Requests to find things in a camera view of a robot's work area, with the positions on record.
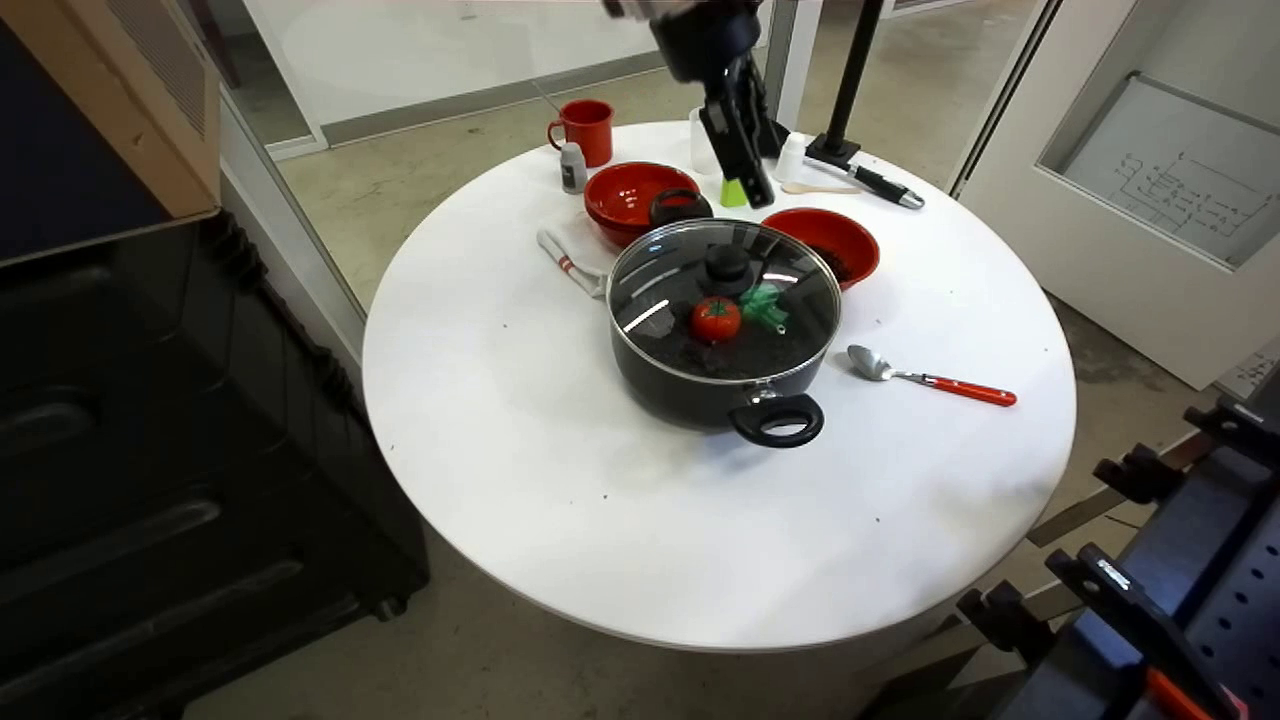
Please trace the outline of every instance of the floor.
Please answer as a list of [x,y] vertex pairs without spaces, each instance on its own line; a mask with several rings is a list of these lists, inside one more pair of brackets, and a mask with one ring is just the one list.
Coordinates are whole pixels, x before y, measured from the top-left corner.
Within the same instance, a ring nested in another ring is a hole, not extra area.
[[[850,16],[858,5],[830,0],[803,132],[830,120],[830,96],[846,65]],[[973,123],[980,120],[1005,65],[1030,27],[1036,0],[951,0],[888,20],[858,105],[853,135],[905,169],[947,182]],[[338,263],[369,304],[413,225],[470,176],[541,145],[543,120],[569,96],[603,96],[620,120],[674,120],[696,105],[691,89],[663,71],[638,71],[593,89],[513,99],[483,110],[445,115],[322,154],[285,159],[291,191],[322,228]],[[1092,462],[1129,452],[1137,439],[1174,439],[1181,410],[1200,397],[1129,353],[1110,330],[1059,307],[1081,376],[1081,428],[1067,476],[1054,507],[1092,490]],[[1098,541],[1124,546],[1141,507],[1121,507],[1059,546]],[[410,616],[361,619],[333,632],[190,706],[192,720],[830,720],[858,716],[881,688],[867,644],[837,644],[787,654],[683,654],[624,644],[562,616],[550,616],[434,543],[435,585]],[[1049,580],[1041,546],[1017,546],[980,585]]]

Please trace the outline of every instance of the red bowl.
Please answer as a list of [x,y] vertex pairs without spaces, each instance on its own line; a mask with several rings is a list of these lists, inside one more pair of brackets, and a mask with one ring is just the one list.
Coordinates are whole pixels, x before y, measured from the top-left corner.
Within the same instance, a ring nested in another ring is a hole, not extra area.
[[765,228],[777,228],[809,245],[817,255],[824,255],[839,289],[853,289],[881,268],[877,235],[839,213],[787,207],[787,213],[771,213]]
[[652,228],[649,213],[661,191],[691,196],[696,178],[670,162],[609,162],[590,189],[590,215],[603,228],[615,249],[630,249],[641,230]]

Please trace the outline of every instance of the metal rod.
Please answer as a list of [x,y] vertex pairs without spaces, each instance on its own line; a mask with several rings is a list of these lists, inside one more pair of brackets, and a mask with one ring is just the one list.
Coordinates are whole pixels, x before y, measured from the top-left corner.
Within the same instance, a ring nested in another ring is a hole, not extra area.
[[837,96],[833,123],[830,123],[830,147],[846,145],[853,96],[858,96],[858,83],[865,81],[867,54],[873,54],[881,7],[883,7],[883,0],[865,0],[865,12],[858,20],[858,36],[853,36],[846,76],[839,76],[839,96]]

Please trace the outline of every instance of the red fork handle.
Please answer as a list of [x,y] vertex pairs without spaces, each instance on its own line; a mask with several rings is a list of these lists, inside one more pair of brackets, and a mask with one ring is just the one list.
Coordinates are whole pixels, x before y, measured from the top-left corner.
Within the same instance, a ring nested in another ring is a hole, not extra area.
[[973,399],[1000,405],[1000,407],[1017,405],[1017,397],[1007,387],[968,384],[968,379],[957,379],[957,376],[928,376],[928,387],[940,387],[940,390],[951,390],[951,397],[973,397]]

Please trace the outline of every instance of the red vegetable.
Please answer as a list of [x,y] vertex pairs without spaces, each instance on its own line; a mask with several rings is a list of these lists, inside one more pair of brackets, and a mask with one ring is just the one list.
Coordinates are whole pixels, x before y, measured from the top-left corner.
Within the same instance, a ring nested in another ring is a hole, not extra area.
[[689,330],[705,342],[728,342],[746,327],[746,307],[726,294],[705,294],[689,312]]

